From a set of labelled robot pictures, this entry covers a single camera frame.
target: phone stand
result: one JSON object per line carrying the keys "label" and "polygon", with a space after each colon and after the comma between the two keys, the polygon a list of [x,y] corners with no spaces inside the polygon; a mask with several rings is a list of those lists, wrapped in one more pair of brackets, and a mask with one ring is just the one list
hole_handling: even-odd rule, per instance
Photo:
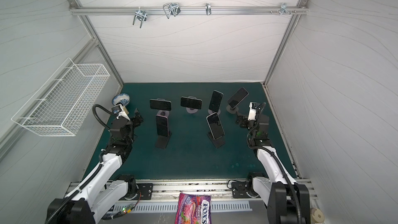
{"label": "phone stand", "polygon": [[158,113],[156,115],[160,115],[160,116],[165,116],[165,117],[169,117],[170,112],[169,111],[163,111],[163,110],[159,110]]}
{"label": "phone stand", "polygon": [[226,111],[232,114],[235,114],[237,111],[239,111],[239,107],[231,108],[231,106],[228,104],[226,106]]}
{"label": "phone stand", "polygon": [[160,149],[166,149],[166,146],[169,143],[171,135],[172,135],[172,132],[170,132],[170,131],[169,131],[169,135],[167,137],[158,135],[158,140],[155,143],[155,147],[160,148]]}
{"label": "phone stand", "polygon": [[211,132],[208,132],[207,136],[209,137],[210,141],[214,144],[216,148],[219,148],[225,144],[224,136],[218,139],[214,139],[213,134],[211,134]]}
{"label": "phone stand", "polygon": [[[188,96],[188,98],[196,99],[196,97],[193,97],[193,96]],[[187,112],[191,113],[191,114],[193,114],[193,113],[198,111],[198,109],[189,108],[189,107],[186,107],[186,109],[187,109]]]}
{"label": "phone stand", "polygon": [[[207,110],[207,112],[209,113],[209,115],[212,115],[213,113],[215,113],[215,112],[211,111],[210,109],[209,109],[209,110]],[[220,115],[220,114],[221,114],[221,109],[218,109],[218,112],[217,112],[217,114],[218,114],[218,115]]]}

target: robotic arm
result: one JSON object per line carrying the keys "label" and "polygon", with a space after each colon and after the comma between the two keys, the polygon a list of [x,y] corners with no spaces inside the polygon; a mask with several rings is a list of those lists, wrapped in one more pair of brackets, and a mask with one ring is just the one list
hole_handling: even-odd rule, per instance
{"label": "robotic arm", "polygon": [[310,224],[309,191],[289,175],[268,139],[269,118],[262,115],[265,105],[251,102],[247,117],[237,113],[237,122],[249,129],[247,145],[254,150],[269,177],[251,173],[246,179],[247,193],[261,197],[270,224]]}
{"label": "robotic arm", "polygon": [[[98,117],[97,107],[116,117],[111,127]],[[135,109],[135,116],[130,119],[121,103],[114,106],[112,112],[100,105],[94,105],[93,114],[98,122],[111,132],[111,140],[106,149],[101,151],[99,163],[87,177],[65,198],[55,199],[49,205],[46,224],[97,224],[117,200],[126,195],[136,194],[134,177],[121,176],[98,195],[113,173],[126,161],[134,142],[134,128],[144,119],[138,109]]]}

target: beige cylindrical object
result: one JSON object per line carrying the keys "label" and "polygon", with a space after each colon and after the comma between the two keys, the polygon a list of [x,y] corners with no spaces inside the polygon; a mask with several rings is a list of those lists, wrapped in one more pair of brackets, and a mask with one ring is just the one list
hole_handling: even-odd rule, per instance
{"label": "beige cylindrical object", "polygon": [[325,221],[325,216],[318,208],[311,208],[311,222],[322,223]]}

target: blue and white porcelain bowl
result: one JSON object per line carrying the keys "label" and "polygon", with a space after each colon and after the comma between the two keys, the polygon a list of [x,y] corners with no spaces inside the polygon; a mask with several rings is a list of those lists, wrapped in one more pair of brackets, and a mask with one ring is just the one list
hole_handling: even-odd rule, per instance
{"label": "blue and white porcelain bowl", "polygon": [[117,103],[122,103],[123,106],[127,106],[130,103],[130,96],[127,93],[116,95],[112,99],[112,104],[115,106]]}

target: gray wall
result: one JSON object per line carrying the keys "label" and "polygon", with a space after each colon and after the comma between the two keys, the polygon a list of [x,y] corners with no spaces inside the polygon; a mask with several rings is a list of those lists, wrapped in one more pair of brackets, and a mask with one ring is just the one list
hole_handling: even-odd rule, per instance
{"label": "gray wall", "polygon": [[[89,40],[66,0],[0,1],[0,137],[19,107]],[[83,62],[105,64],[97,48]],[[118,89],[111,76],[97,103],[110,107]],[[82,177],[102,130],[90,113],[76,137],[39,137],[20,128],[0,162],[0,222],[44,223],[48,204]]]}
{"label": "gray wall", "polygon": [[330,223],[398,219],[398,0],[310,0],[268,84]]}

